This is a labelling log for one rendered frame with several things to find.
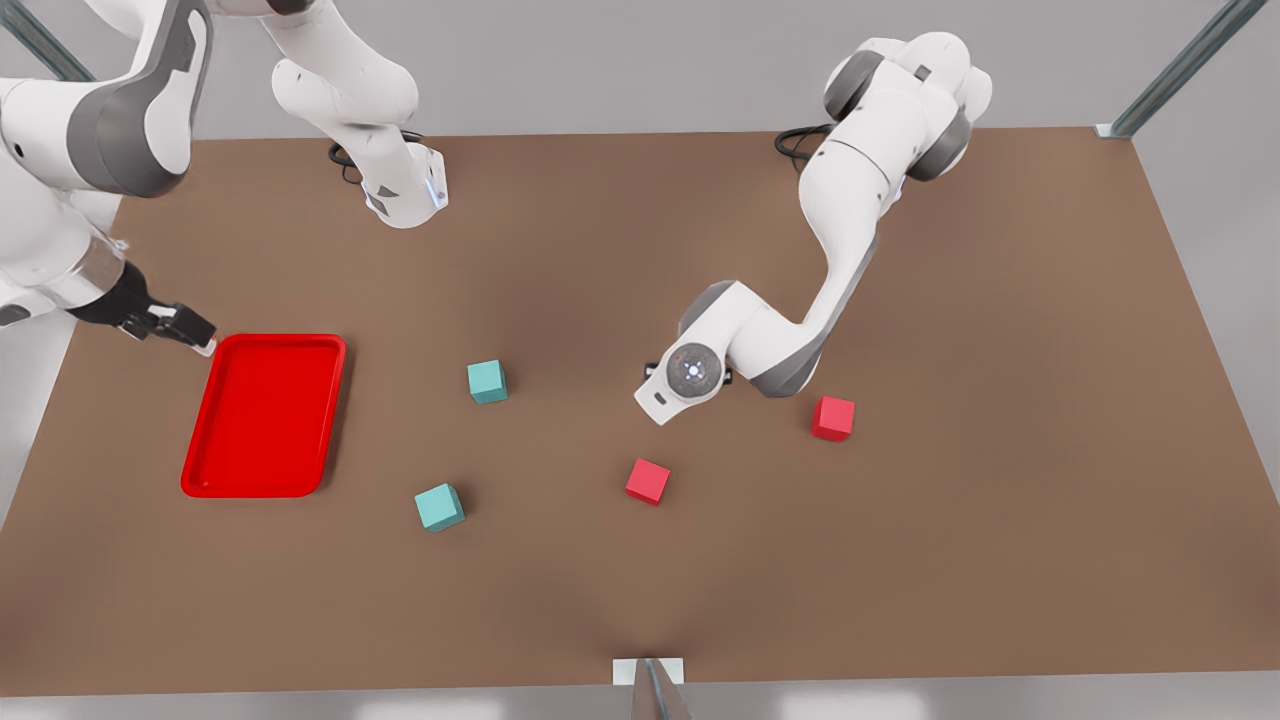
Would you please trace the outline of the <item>red plastic tray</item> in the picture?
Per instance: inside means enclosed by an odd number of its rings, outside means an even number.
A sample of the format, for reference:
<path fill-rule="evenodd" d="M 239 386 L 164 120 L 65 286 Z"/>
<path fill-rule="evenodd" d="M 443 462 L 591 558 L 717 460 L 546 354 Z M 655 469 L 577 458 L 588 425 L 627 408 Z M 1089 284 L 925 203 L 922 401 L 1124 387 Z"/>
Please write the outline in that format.
<path fill-rule="evenodd" d="M 220 342 L 180 488 L 195 498 L 300 498 L 321 483 L 347 343 L 338 334 Z"/>

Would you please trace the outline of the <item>red cube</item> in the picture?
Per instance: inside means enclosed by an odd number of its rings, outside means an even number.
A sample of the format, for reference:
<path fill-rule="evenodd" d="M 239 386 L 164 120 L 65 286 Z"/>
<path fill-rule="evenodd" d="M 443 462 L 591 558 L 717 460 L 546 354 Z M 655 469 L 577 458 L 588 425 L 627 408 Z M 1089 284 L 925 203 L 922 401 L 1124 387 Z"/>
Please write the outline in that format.
<path fill-rule="evenodd" d="M 669 480 L 669 469 L 639 457 L 628 475 L 625 493 L 644 503 L 658 506 Z"/>
<path fill-rule="evenodd" d="M 813 437 L 844 442 L 852 433 L 856 405 L 846 398 L 822 396 L 818 398 L 810 424 Z"/>

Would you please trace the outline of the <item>teal cube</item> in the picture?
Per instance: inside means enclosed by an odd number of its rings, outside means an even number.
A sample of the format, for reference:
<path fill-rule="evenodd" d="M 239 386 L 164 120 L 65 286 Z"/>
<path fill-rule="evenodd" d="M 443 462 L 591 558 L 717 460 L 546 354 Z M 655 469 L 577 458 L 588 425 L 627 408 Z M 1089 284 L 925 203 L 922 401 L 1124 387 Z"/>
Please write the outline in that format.
<path fill-rule="evenodd" d="M 466 519 L 457 489 L 443 483 L 413 497 L 419 519 L 429 532 L 442 532 Z"/>
<path fill-rule="evenodd" d="M 506 370 L 499 360 L 470 364 L 466 370 L 468 392 L 476 404 L 493 404 L 508 398 Z"/>

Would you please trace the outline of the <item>silver frame post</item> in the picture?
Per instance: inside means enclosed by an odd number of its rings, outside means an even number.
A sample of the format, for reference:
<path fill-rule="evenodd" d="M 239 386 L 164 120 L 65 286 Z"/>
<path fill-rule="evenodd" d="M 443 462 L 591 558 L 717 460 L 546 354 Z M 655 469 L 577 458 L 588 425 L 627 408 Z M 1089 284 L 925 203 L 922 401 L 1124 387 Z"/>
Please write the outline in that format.
<path fill-rule="evenodd" d="M 614 685 L 631 685 L 630 720 L 694 720 L 680 692 L 684 659 L 614 659 Z"/>
<path fill-rule="evenodd" d="M 1112 122 L 1093 126 L 1098 138 L 1132 140 L 1270 0 L 1226 0 L 1178 55 Z"/>
<path fill-rule="evenodd" d="M 95 82 L 90 70 L 20 0 L 0 0 L 0 27 L 64 82 Z"/>

